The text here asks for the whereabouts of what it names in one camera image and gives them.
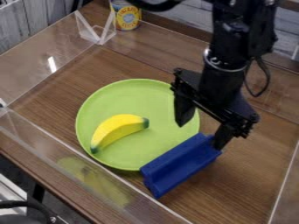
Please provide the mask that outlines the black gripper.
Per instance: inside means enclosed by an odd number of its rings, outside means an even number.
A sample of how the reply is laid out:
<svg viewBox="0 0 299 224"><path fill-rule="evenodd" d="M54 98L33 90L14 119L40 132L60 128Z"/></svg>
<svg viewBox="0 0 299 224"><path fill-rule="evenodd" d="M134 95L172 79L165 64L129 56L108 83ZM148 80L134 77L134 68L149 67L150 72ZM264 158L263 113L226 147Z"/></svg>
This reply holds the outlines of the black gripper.
<svg viewBox="0 0 299 224"><path fill-rule="evenodd" d="M248 137L259 122L259 114L241 94L243 76L240 72L224 73L206 66L201 73L177 67L172 75L176 124L186 124L196 108L204 111L221 123L212 140L212 147L221 151L233 137Z"/></svg>

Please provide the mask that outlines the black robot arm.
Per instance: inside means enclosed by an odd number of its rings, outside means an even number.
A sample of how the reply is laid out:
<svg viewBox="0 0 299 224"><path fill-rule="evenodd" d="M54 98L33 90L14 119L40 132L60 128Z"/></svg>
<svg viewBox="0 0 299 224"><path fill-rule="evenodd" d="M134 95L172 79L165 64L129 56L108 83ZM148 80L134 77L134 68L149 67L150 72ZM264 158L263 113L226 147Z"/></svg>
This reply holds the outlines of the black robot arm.
<svg viewBox="0 0 299 224"><path fill-rule="evenodd" d="M261 56L272 52L276 42L276 0L209 0L212 4L212 38L202 53L202 70L173 70L173 114L182 126L202 110L220 126L210 145L221 150L233 137L245 137L259 114L241 90L247 75L257 64L265 78L271 74Z"/></svg>

